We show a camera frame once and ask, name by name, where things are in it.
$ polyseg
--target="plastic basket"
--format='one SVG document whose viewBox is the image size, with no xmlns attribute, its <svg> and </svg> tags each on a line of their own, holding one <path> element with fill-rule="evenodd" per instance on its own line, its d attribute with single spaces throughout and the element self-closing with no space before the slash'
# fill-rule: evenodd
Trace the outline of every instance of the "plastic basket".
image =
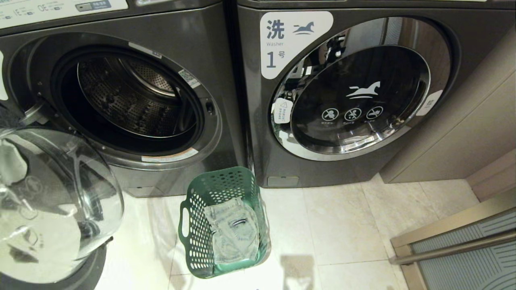
<svg viewBox="0 0 516 290">
<path fill-rule="evenodd" d="M 216 265 L 213 262 L 212 233 L 204 216 L 204 207 L 241 197 L 254 209 L 257 217 L 260 245 L 254 260 Z M 183 236 L 183 211 L 188 210 L 189 231 Z M 269 249 L 268 225 L 253 173 L 244 167 L 233 167 L 207 172 L 196 177 L 188 186 L 186 200 L 181 203 L 178 229 L 179 239 L 185 246 L 186 264 L 198 278 L 211 278 L 263 262 Z"/>
</svg>

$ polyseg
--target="door glass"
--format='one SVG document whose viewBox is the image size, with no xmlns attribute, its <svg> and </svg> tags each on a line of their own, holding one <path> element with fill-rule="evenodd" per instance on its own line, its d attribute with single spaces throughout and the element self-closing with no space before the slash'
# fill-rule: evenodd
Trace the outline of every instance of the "door glass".
<svg viewBox="0 0 516 290">
<path fill-rule="evenodd" d="M 312 151 L 340 153 L 388 137 L 424 98 L 429 70 L 415 51 L 378 46 L 345 57 L 323 70 L 298 97 L 292 130 Z"/>
</svg>

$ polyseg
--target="horse logo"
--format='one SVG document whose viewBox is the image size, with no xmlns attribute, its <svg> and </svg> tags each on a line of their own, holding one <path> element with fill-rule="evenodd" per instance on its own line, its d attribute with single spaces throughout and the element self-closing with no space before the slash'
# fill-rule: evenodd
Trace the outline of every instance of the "horse logo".
<svg viewBox="0 0 516 290">
<path fill-rule="evenodd" d="M 314 22 L 310 22 L 309 24 L 307 24 L 306 26 L 299 26 L 299 25 L 294 25 L 294 27 L 298 27 L 298 29 L 296 31 L 294 31 L 293 33 L 295 35 L 299 35 L 299 34 L 312 34 L 314 31 L 312 30 L 312 26 L 314 26 Z"/>
<path fill-rule="evenodd" d="M 355 92 L 349 94 L 349 95 L 346 95 L 346 96 L 354 96 L 350 99 L 372 99 L 373 97 L 372 96 L 369 96 L 369 95 L 364 95 L 364 94 L 373 94 L 373 95 L 378 95 L 377 92 L 375 92 L 376 88 L 379 88 L 380 87 L 380 82 L 376 82 L 376 83 L 373 83 L 372 85 L 370 85 L 368 88 L 360 88 L 360 87 L 349 87 L 350 89 L 352 90 L 356 90 Z"/>
</svg>

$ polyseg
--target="gray washing machine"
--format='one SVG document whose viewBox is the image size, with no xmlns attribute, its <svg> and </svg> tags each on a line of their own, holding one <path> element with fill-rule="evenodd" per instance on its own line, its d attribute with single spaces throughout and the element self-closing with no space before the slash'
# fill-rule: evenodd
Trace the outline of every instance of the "gray washing machine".
<svg viewBox="0 0 516 290">
<path fill-rule="evenodd" d="M 514 25 L 514 9 L 492 0 L 239 0 L 258 183 L 371 179 Z"/>
<path fill-rule="evenodd" d="M 88 138 L 137 197 L 245 165 L 220 0 L 6 0 L 0 105 Z"/>
</svg>

